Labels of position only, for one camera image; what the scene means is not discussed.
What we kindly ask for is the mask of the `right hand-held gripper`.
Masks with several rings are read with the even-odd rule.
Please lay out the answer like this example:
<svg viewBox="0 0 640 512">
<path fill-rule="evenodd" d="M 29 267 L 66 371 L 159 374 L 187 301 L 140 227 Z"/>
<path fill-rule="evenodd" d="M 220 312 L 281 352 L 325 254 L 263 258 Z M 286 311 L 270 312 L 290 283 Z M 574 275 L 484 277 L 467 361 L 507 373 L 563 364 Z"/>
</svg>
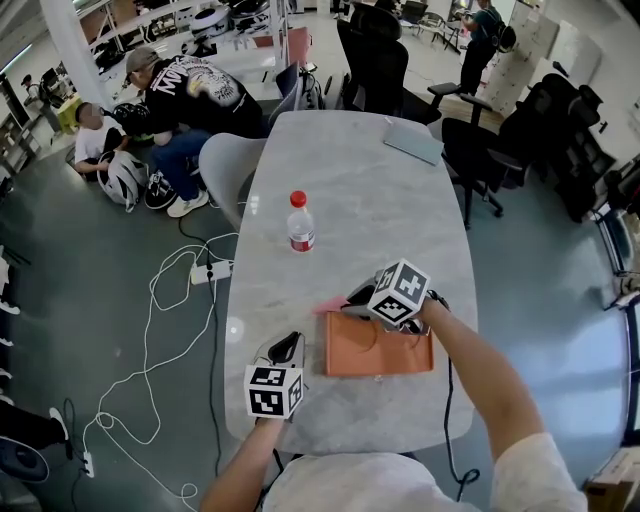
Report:
<svg viewBox="0 0 640 512">
<path fill-rule="evenodd" d="M 419 318 L 430 276 L 401 258 L 362 283 L 346 299 L 341 312 L 366 321 L 379 321 L 386 332 L 429 334 Z"/>
</svg>

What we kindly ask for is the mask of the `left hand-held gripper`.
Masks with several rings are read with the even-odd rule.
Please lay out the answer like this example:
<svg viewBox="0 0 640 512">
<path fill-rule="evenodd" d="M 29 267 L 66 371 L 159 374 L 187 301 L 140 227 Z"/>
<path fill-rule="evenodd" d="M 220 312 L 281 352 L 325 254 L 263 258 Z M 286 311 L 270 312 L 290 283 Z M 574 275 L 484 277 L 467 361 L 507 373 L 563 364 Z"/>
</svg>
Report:
<svg viewBox="0 0 640 512">
<path fill-rule="evenodd" d="M 247 414 L 290 420 L 304 398 L 305 336 L 292 331 L 262 344 L 244 374 Z"/>
</svg>

